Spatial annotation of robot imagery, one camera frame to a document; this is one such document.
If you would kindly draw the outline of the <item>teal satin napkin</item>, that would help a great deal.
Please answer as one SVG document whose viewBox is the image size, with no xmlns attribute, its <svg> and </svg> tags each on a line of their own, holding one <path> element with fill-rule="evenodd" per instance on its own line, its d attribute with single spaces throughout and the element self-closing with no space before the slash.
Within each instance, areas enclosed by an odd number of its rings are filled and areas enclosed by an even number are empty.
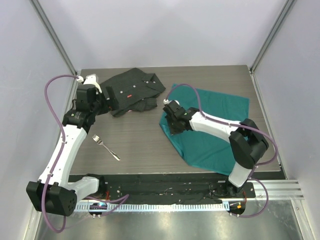
<svg viewBox="0 0 320 240">
<path fill-rule="evenodd" d="M 172 86 L 169 100 L 178 101 L 185 110 L 202 109 L 191 119 L 191 129 L 171 134 L 166 114 L 163 113 L 159 126 L 182 159 L 191 167 L 229 175 L 235 158 L 229 135 L 233 128 L 213 122 L 211 119 L 240 123 L 249 117 L 250 100 L 246 97 L 225 94 L 188 86 Z"/>
</svg>

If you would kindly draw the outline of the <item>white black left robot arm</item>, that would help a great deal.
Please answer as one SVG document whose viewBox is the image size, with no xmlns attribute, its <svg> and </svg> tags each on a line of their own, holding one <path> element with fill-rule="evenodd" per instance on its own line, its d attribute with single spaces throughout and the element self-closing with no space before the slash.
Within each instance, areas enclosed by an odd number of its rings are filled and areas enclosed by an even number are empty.
<svg viewBox="0 0 320 240">
<path fill-rule="evenodd" d="M 87 137 L 96 116 L 117 110 L 119 102 L 110 86 L 101 90 L 93 84 L 80 85 L 72 108 L 63 116 L 63 131 L 52 157 L 37 181 L 26 187 L 34 208 L 49 214 L 70 216 L 79 201 L 88 196 L 100 200 L 107 192 L 105 178 L 86 174 L 82 179 L 69 183 L 72 165 L 82 142 Z"/>
</svg>

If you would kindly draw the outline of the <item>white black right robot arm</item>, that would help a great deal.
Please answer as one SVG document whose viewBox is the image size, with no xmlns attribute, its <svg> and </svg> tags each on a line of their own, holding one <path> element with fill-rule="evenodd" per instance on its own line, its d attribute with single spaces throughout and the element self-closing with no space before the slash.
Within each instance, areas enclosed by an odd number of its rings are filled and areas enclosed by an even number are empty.
<svg viewBox="0 0 320 240">
<path fill-rule="evenodd" d="M 225 190 L 233 198 L 242 194 L 244 184 L 269 148 L 263 132 L 255 122 L 248 118 L 242 122 L 226 120 L 202 113 L 194 107 L 185 110 L 176 100 L 165 99 L 163 104 L 171 134 L 176 135 L 184 131 L 203 132 L 230 144 L 235 165 L 225 183 Z"/>
</svg>

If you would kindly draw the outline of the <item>silver metal fork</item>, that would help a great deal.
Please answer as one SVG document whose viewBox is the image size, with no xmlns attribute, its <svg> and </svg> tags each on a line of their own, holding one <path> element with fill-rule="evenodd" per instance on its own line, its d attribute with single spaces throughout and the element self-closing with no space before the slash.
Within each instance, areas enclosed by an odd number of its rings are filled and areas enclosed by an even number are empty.
<svg viewBox="0 0 320 240">
<path fill-rule="evenodd" d="M 92 139 L 100 146 L 103 146 L 117 161 L 120 161 L 121 158 L 114 152 L 112 151 L 110 148 L 108 148 L 104 142 L 102 141 L 102 139 L 98 136 L 98 135 L 93 135 Z"/>
</svg>

